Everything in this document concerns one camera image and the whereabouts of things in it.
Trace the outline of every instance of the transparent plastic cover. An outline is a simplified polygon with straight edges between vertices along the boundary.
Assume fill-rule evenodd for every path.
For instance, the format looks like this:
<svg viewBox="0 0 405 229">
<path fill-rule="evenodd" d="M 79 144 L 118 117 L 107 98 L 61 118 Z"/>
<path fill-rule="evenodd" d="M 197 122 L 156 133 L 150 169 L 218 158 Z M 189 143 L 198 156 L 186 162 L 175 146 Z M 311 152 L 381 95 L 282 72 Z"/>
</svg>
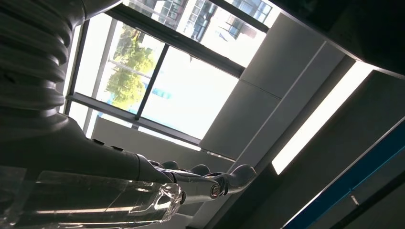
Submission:
<svg viewBox="0 0 405 229">
<path fill-rule="evenodd" d="M 175 183 L 53 171 L 32 176 L 0 167 L 0 228 L 135 228 L 170 220 L 180 207 Z"/>
</svg>

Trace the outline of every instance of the building window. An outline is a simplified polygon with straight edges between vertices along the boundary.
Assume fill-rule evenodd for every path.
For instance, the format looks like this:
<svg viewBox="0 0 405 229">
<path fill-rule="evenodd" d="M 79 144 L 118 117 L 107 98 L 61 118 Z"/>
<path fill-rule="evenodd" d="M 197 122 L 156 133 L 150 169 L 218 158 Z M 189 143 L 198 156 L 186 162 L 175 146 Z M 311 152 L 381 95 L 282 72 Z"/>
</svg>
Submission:
<svg viewBox="0 0 405 229">
<path fill-rule="evenodd" d="M 142 117 L 202 139 L 237 81 L 170 47 Z"/>
<path fill-rule="evenodd" d="M 148 9 L 148 17 L 197 41 L 205 47 L 246 67 L 252 60 L 266 34 L 233 16 L 209 0 L 130 0 L 128 5 L 138 10 Z M 252 9 L 250 15 L 264 21 L 269 10 L 266 4 L 257 0 L 239 0 L 244 2 L 245 10 Z"/>
<path fill-rule="evenodd" d="M 232 5 L 262 23 L 266 20 L 272 9 L 271 6 L 261 0 L 227 0 L 227 2 L 231 2 Z"/>
</svg>

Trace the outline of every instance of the gray metal frame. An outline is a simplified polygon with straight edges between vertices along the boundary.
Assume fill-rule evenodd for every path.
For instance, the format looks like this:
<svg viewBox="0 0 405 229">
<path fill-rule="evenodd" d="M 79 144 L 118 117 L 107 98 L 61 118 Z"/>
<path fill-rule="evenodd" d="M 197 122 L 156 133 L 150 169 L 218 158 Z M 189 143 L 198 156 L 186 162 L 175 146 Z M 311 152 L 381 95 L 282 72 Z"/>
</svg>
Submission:
<svg viewBox="0 0 405 229">
<path fill-rule="evenodd" d="M 152 74 L 152 77 L 150 78 L 148 87 L 146 88 L 145 95 L 143 96 L 142 102 L 139 105 L 137 115 L 135 116 L 136 120 L 139 120 L 140 116 L 142 115 L 143 109 L 145 108 L 146 102 L 148 101 L 150 92 L 152 91 L 152 87 L 155 84 L 156 78 L 158 77 L 160 68 L 163 64 L 164 58 L 166 57 L 168 49 L 169 49 L 169 45 L 165 44 L 163 47 L 162 53 L 160 54 L 159 60 L 156 63 L 155 70 L 153 70 L 153 74 Z"/>
<path fill-rule="evenodd" d="M 130 68 L 130 67 L 126 66 L 126 65 L 123 65 L 123 64 L 121 64 L 121 63 L 118 63 L 118 62 L 116 62 L 116 61 L 114 61 L 114 60 L 108 60 L 108 62 L 113 63 L 113 64 L 115 64 L 116 66 L 118 66 L 118 67 L 120 67 L 120 68 L 123 68 L 123 69 L 125 69 L 125 70 L 128 70 L 128 71 L 130 71 L 130 72 L 132 72 L 132 73 L 135 73 L 135 74 L 138 74 L 138 75 L 141 75 L 141 76 L 143 76 L 143 77 L 146 77 L 146 78 L 150 79 L 150 76 L 149 76 L 149 75 L 143 74 L 143 73 L 141 73 L 141 72 L 139 72 L 139 71 L 137 71 L 137 70 L 135 70 L 135 69 L 132 69 L 132 68 Z"/>
<path fill-rule="evenodd" d="M 115 31 L 116 27 L 117 27 L 117 20 L 115 20 L 115 19 L 111 20 L 110 29 L 108 30 L 108 36 L 107 36 L 107 40 L 106 40 L 106 45 L 104 46 L 103 54 L 102 54 L 101 60 L 100 60 L 100 66 L 98 67 L 96 81 L 94 83 L 93 92 L 91 94 L 92 98 L 96 98 L 97 93 L 98 93 L 98 89 L 100 88 L 101 78 L 103 77 L 104 68 L 106 67 L 106 63 L 107 63 L 107 60 L 108 60 L 108 55 L 110 53 L 110 48 L 111 48 L 111 42 L 113 40 L 114 31 Z M 92 112 L 93 112 L 93 109 L 88 109 L 87 110 L 85 124 L 83 125 L 83 132 L 84 133 L 87 133 L 87 130 L 88 130 L 88 127 L 89 127 L 89 124 L 90 124 L 90 119 L 91 119 Z"/>
<path fill-rule="evenodd" d="M 107 11 L 106 14 L 170 46 L 182 50 L 201 61 L 221 69 L 234 77 L 239 78 L 245 70 L 243 66 L 231 61 L 229 58 L 218 54 L 193 39 L 184 36 L 128 6 L 118 5 L 110 11 Z"/>
<path fill-rule="evenodd" d="M 148 120 L 148 119 L 145 119 L 142 117 L 139 120 L 136 120 L 135 119 L 136 115 L 129 111 L 122 110 L 113 105 L 106 104 L 102 101 L 99 101 L 97 99 L 94 99 L 92 97 L 89 97 L 89 96 L 86 96 L 86 95 L 83 95 L 83 94 L 80 94 L 77 92 L 73 93 L 73 95 L 68 95 L 66 99 L 71 102 L 76 102 L 78 104 L 85 105 L 89 108 L 98 110 L 105 114 L 122 119 L 122 120 L 132 123 L 134 125 L 145 127 L 147 129 L 156 131 L 158 133 L 167 135 L 167 136 L 175 138 L 175 139 L 179 139 L 183 142 L 187 142 L 187 143 L 190 143 L 195 146 L 197 146 L 201 141 L 198 138 L 195 138 L 193 136 L 190 136 L 190 135 L 180 132 L 178 130 L 174 130 L 172 128 L 169 128 L 167 126 L 161 125 L 159 123 L 153 122 L 151 120 Z"/>
</svg>

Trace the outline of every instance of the window glass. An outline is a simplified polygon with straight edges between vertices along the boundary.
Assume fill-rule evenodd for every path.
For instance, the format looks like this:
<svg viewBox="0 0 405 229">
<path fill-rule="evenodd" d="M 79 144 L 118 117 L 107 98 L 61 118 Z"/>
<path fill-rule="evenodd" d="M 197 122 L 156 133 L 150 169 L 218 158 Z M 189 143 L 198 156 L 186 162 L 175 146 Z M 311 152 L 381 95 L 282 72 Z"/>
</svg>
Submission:
<svg viewBox="0 0 405 229">
<path fill-rule="evenodd" d="M 262 43 L 265 33 L 233 16 L 208 0 L 182 1 L 176 9 L 176 19 L 170 18 L 163 8 L 166 1 L 130 0 L 129 7 L 163 23 L 171 29 L 194 39 L 207 48 L 246 67 Z M 252 8 L 252 15 L 258 5 Z M 235 29 L 229 31 L 227 20 L 233 18 Z"/>
<path fill-rule="evenodd" d="M 70 54 L 69 54 L 69 59 L 68 59 L 67 69 L 66 69 L 66 77 L 65 77 L 64 82 L 62 82 L 64 85 L 64 88 L 63 88 L 64 97 L 67 96 L 67 93 L 68 93 L 67 90 L 69 89 L 70 78 L 72 77 L 73 63 L 75 62 L 75 59 L 76 59 L 76 49 L 79 44 L 80 29 L 81 29 L 81 25 L 79 25 L 75 28 L 73 38 L 72 38 L 71 49 L 70 49 Z M 60 113 L 64 112 L 65 104 L 66 104 L 66 100 L 65 100 L 65 103 L 59 107 Z"/>
<path fill-rule="evenodd" d="M 233 76 L 170 47 L 142 117 L 202 139 L 236 83 Z"/>
<path fill-rule="evenodd" d="M 107 15 L 97 17 L 90 20 L 75 91 L 136 114 L 164 43 Z"/>
<path fill-rule="evenodd" d="M 236 6 L 241 11 L 249 14 L 257 19 L 259 22 L 265 23 L 266 18 L 270 14 L 271 6 L 261 0 L 226 0 L 232 5 Z"/>
<path fill-rule="evenodd" d="M 177 12 L 180 10 L 180 7 L 177 4 L 173 4 L 171 7 L 173 8 L 174 12 Z"/>
<path fill-rule="evenodd" d="M 74 119 L 82 130 L 83 126 L 85 125 L 88 109 L 89 108 L 87 106 L 78 104 L 76 102 L 72 102 L 70 106 L 69 117 Z"/>
</svg>

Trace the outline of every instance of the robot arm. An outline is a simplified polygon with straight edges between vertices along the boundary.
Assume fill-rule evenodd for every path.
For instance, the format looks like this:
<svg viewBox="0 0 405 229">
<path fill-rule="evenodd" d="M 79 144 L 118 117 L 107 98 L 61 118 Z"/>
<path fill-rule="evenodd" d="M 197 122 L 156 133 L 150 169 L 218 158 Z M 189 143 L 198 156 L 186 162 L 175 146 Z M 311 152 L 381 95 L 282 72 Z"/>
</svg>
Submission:
<svg viewBox="0 0 405 229">
<path fill-rule="evenodd" d="M 246 188 L 251 166 L 190 171 L 85 137 L 56 112 L 72 30 L 118 0 L 0 5 L 0 228 L 133 228 Z"/>
</svg>

